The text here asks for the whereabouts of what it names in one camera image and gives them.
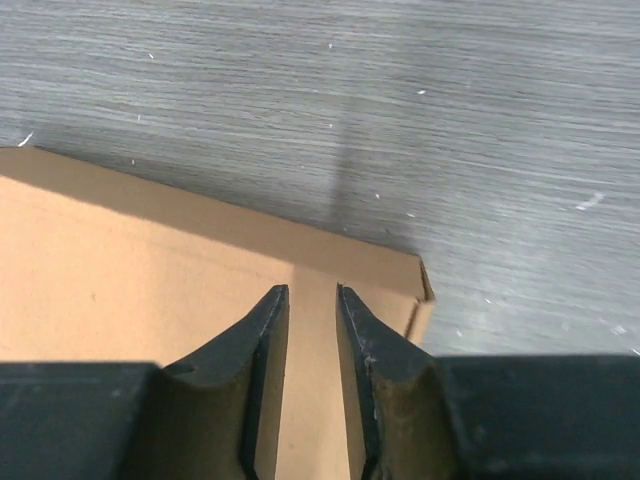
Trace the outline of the brown cardboard box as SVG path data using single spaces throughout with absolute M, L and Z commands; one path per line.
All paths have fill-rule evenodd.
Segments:
M 30 147 L 1 152 L 1 357 L 171 363 L 276 284 L 290 320 L 275 475 L 347 479 L 336 288 L 413 343 L 422 260 Z

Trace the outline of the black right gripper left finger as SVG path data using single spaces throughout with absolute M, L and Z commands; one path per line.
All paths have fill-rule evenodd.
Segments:
M 1 367 L 5 479 L 272 479 L 289 290 L 167 365 Z

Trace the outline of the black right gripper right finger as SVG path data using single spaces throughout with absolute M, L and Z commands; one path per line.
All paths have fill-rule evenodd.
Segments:
M 635 355 L 435 357 L 336 291 L 354 479 L 635 479 Z

